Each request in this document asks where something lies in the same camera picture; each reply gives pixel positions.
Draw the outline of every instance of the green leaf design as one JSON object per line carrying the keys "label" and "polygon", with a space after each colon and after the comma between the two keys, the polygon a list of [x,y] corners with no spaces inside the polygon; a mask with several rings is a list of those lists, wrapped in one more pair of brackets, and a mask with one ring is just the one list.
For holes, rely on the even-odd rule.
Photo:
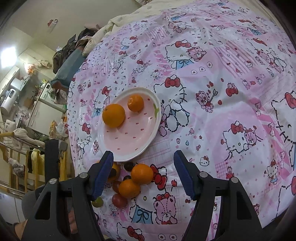
{"label": "green leaf design", "polygon": [[153,103],[153,107],[154,107],[154,116],[155,118],[157,117],[157,113],[159,112],[159,108],[156,108],[156,105]]}

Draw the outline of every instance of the silver bolt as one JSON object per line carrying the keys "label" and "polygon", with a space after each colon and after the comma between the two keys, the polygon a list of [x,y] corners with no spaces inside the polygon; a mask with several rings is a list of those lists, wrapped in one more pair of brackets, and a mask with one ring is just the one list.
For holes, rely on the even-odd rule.
{"label": "silver bolt", "polygon": [[57,182],[57,179],[56,178],[52,178],[49,180],[49,183],[50,184],[55,184]]}
{"label": "silver bolt", "polygon": [[236,177],[231,178],[231,181],[232,181],[233,183],[238,183],[238,182],[239,182],[239,180],[238,180]]}
{"label": "silver bolt", "polygon": [[206,172],[200,172],[200,176],[203,177],[203,178],[206,178],[207,177],[207,173]]}
{"label": "silver bolt", "polygon": [[79,177],[86,178],[88,176],[87,172],[80,173]]}

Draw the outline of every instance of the plate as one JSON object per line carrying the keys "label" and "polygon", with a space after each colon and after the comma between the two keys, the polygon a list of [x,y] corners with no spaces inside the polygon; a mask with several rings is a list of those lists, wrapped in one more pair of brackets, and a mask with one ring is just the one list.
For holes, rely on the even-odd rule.
{"label": "plate", "polygon": [[[144,108],[140,112],[132,112],[128,108],[128,99],[139,94],[144,100]],[[126,118],[118,128],[110,128],[104,124],[102,116],[98,124],[98,144],[104,153],[110,150],[114,161],[128,161],[142,154],[157,134],[161,120],[159,98],[150,90],[134,87],[115,97],[111,104],[120,104]]]}

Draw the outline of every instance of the hello kitty print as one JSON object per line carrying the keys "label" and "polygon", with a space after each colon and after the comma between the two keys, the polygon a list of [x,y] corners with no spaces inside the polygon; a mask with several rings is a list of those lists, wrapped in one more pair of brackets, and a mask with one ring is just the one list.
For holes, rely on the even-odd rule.
{"label": "hello kitty print", "polygon": [[[196,202],[173,164],[182,150],[215,178],[239,178],[262,227],[296,194],[296,51],[269,20],[228,0],[164,9],[109,33],[73,76],[68,124],[76,174],[100,160],[98,123],[127,89],[145,87],[161,103],[158,134],[133,161],[153,180],[118,209],[106,183],[94,209],[115,240],[181,240]],[[130,172],[120,165],[119,181]],[[220,198],[208,240],[215,237]]]}

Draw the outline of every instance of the tablecloth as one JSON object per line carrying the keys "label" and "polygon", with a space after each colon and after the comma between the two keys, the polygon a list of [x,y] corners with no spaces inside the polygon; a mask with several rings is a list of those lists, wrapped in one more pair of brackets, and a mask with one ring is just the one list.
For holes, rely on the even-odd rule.
{"label": "tablecloth", "polygon": [[[103,108],[129,88],[146,87],[161,100],[158,134],[134,159],[154,181],[118,209],[106,184],[94,208],[102,232],[117,240],[181,240],[195,202],[173,164],[182,150],[200,170],[238,177],[264,227],[296,193],[295,67],[287,35],[248,8],[200,0],[123,26],[103,38],[74,75],[68,124],[76,174],[103,153]],[[121,164],[119,180],[129,172]],[[213,204],[214,238],[220,199]]]}

